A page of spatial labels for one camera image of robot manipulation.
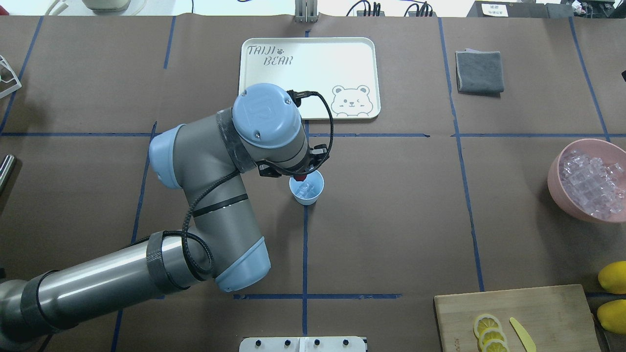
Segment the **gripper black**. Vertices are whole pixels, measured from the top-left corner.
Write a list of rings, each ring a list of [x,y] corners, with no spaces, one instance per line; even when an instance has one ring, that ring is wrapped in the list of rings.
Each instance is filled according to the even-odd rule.
[[[310,174],[318,170],[329,158],[329,146],[319,144],[310,147],[304,144],[302,149],[293,157],[295,164],[288,166],[288,162],[273,162],[270,160],[260,160],[258,162],[259,175],[263,177],[293,177],[299,174]]]

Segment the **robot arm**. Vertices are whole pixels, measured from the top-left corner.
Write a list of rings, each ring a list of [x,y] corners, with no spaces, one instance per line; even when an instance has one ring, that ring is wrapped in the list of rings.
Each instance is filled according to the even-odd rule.
[[[209,279],[224,292],[263,279],[271,263],[241,175],[258,169],[302,181],[327,161],[332,144],[311,147],[300,116],[311,96],[332,114],[317,91],[258,83],[232,107],[155,136],[150,164],[188,202],[181,227],[29,281],[4,281],[1,350],[25,351],[42,337]]]

